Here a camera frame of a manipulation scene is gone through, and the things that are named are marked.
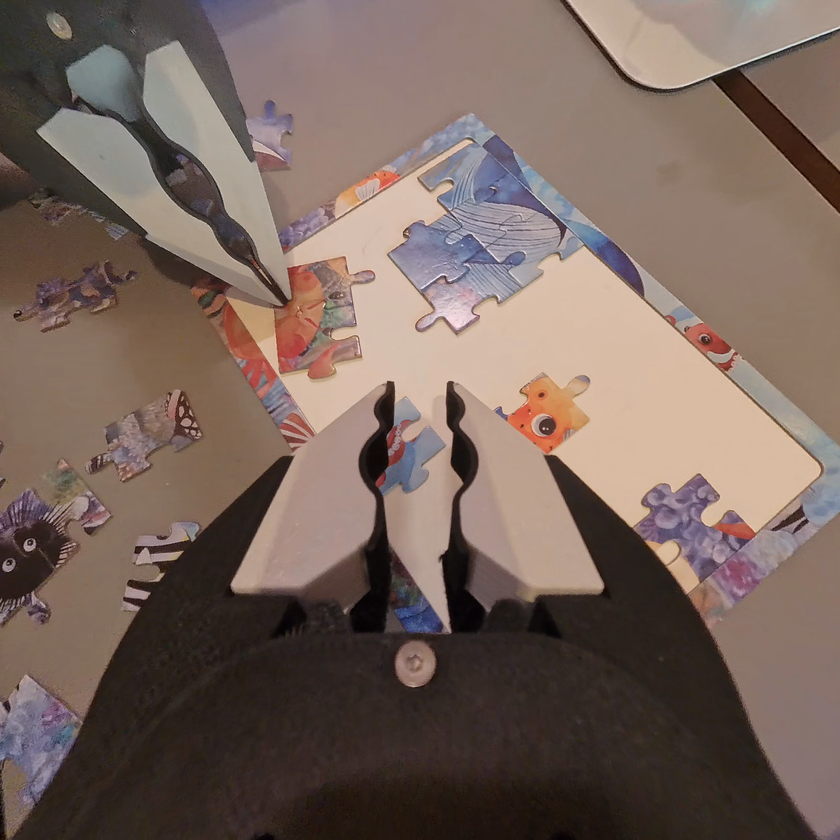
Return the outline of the joined orange crab puzzle pieces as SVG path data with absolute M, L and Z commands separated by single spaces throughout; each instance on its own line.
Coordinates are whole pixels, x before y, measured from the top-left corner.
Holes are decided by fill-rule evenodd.
M 353 287 L 370 283 L 375 273 L 349 272 L 345 257 L 288 268 L 289 302 L 275 309 L 276 348 L 280 374 L 305 371 L 311 380 L 335 374 L 339 362 L 362 356 L 357 335 L 335 339 L 335 330 L 357 325 Z

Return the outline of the joined blue whale puzzle pieces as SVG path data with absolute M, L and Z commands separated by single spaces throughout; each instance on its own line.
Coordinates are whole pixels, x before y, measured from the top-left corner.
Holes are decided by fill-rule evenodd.
M 541 277 L 544 260 L 583 246 L 486 144 L 470 142 L 418 180 L 428 191 L 448 184 L 437 199 L 445 212 L 408 225 L 388 256 L 432 309 L 416 322 L 419 332 L 444 321 L 462 333 L 483 301 L 503 303 Z

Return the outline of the black urchin eye puzzle piece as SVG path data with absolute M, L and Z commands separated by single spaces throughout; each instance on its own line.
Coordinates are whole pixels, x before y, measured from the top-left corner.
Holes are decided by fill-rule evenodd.
M 49 504 L 27 489 L 1 514 L 1 624 L 19 610 L 46 623 L 50 609 L 37 593 L 79 551 L 67 525 L 74 502 Z

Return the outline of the orange pufferfish puzzle piece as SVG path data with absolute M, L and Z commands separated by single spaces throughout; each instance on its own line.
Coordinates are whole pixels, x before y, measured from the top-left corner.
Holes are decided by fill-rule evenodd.
M 575 401 L 590 384 L 590 378 L 583 374 L 575 376 L 565 386 L 559 386 L 546 374 L 541 374 L 521 388 L 524 403 L 515 411 L 505 413 L 498 406 L 495 413 L 544 454 L 550 455 L 590 422 Z

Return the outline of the red octopus puzzle piece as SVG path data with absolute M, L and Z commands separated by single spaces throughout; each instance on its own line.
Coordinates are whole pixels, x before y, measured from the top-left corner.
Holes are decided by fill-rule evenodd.
M 395 403 L 393 426 L 386 441 L 388 463 L 376 481 L 383 496 L 396 487 L 405 494 L 418 489 L 428 478 L 426 463 L 445 449 L 445 441 L 430 426 L 425 426 L 414 438 L 406 437 L 407 428 L 420 417 L 407 397 Z

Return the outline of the green grey urchin-spine puzzle piece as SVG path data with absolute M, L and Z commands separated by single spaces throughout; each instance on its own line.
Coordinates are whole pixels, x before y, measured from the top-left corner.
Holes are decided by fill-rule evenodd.
M 92 536 L 111 519 L 110 510 L 63 458 L 37 479 L 35 492 L 54 512 L 54 520 L 63 529 L 75 522 L 87 536 Z

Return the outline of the ocean jigsaw puzzle frame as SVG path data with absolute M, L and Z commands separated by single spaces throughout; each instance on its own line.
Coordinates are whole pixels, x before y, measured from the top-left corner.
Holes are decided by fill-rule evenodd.
M 413 222 L 445 213 L 418 177 L 470 142 L 486 144 L 583 242 L 573 255 L 552 256 L 542 275 L 503 303 L 483 301 L 461 333 L 438 321 L 389 252 Z M 345 257 L 349 272 L 375 279 L 353 287 L 362 356 L 335 374 L 311 380 L 278 372 L 275 309 L 215 280 L 192 289 L 206 319 L 292 449 L 305 445 L 374 385 L 395 383 L 421 417 L 407 438 L 432 427 L 444 450 L 426 463 L 415 491 L 386 495 L 392 546 L 401 572 L 405 627 L 448 626 L 438 555 L 445 550 L 456 477 L 448 465 L 447 381 L 464 385 L 490 410 L 524 403 L 523 386 L 541 374 L 565 386 L 590 378 L 576 404 L 590 418 L 557 447 L 559 456 L 632 528 L 644 519 L 646 493 L 673 490 L 702 475 L 719 500 L 707 525 L 734 511 L 755 538 L 699 581 L 675 542 L 656 545 L 666 568 L 708 624 L 753 592 L 817 530 L 838 514 L 838 445 L 766 381 L 729 343 L 652 278 L 474 115 L 467 115 L 353 184 L 331 202 L 283 229 L 290 266 Z

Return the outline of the blue bubble coral puzzle piece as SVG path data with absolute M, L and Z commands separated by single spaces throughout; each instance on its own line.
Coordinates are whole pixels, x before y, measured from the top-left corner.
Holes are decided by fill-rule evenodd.
M 699 581 L 704 581 L 756 535 L 734 511 L 727 511 L 717 523 L 707 525 L 702 515 L 719 498 L 702 475 L 692 477 L 676 490 L 659 484 L 644 496 L 642 503 L 648 514 L 633 529 L 649 543 L 676 543 Z

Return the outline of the white rounded board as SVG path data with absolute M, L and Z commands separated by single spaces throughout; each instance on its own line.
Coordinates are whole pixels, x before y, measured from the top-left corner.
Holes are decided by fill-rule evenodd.
M 838 1 L 567 1 L 633 83 L 676 91 L 837 32 Z

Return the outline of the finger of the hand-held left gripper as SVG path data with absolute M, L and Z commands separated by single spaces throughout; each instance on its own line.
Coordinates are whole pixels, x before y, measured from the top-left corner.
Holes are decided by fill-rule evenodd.
M 238 141 L 178 41 L 147 55 L 143 105 L 165 139 L 202 168 L 226 215 L 247 235 L 253 260 L 244 279 L 228 282 L 253 298 L 288 302 L 287 261 L 254 153 Z
M 247 235 L 224 209 L 216 217 L 227 222 L 218 230 L 213 219 L 175 199 L 159 149 L 173 157 L 183 153 L 145 111 L 144 69 L 137 75 L 122 53 L 103 46 L 66 74 L 71 82 L 94 83 L 94 99 L 81 98 L 87 111 L 61 108 L 38 135 L 139 225 L 148 241 L 239 289 L 228 281 L 244 279 L 253 260 Z

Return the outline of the zebra striped puzzle piece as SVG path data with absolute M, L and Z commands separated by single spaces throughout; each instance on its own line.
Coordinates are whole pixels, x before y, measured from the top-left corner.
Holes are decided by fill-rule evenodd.
M 194 521 L 177 521 L 165 535 L 144 534 L 133 547 L 133 565 L 154 567 L 156 576 L 147 581 L 128 580 L 122 596 L 123 612 L 136 613 L 148 600 L 165 573 L 196 540 L 202 527 Z

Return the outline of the purple blue bubbly puzzle piece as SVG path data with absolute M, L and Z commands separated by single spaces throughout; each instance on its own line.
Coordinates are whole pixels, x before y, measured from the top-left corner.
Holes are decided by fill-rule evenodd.
M 175 168 L 165 177 L 165 182 L 175 199 L 196 214 L 212 219 L 221 213 L 223 208 L 217 200 L 215 187 L 203 170 L 185 155 L 175 157 Z

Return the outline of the purple white-patch puzzle piece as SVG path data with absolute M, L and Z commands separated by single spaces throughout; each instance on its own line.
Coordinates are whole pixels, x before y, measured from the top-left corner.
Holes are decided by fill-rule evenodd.
M 276 104 L 267 100 L 263 114 L 249 117 L 245 123 L 260 173 L 290 169 L 291 151 L 284 145 L 284 137 L 292 134 L 292 115 L 278 112 Z

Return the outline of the lavender zebra-tab puzzle piece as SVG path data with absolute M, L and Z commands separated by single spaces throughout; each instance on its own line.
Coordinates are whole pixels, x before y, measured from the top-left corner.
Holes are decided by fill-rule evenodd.
M 24 775 L 22 800 L 35 805 L 54 780 L 81 729 L 81 718 L 30 675 L 2 702 L 1 761 Z

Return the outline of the black white spotted puzzle piece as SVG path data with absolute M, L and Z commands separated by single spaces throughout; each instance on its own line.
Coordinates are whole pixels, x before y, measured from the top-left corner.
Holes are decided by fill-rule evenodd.
M 149 456 L 170 446 L 175 452 L 203 438 L 187 394 L 175 389 L 136 409 L 104 430 L 108 448 L 95 455 L 85 467 L 95 475 L 113 465 L 121 482 L 151 467 Z

